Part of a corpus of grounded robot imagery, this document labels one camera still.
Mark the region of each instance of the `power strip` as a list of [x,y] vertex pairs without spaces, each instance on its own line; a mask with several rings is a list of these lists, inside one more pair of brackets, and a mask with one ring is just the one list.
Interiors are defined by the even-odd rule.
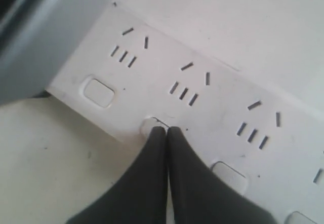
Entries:
[[279,223],[324,222],[324,123],[118,3],[48,91],[125,143],[179,126],[222,180]]

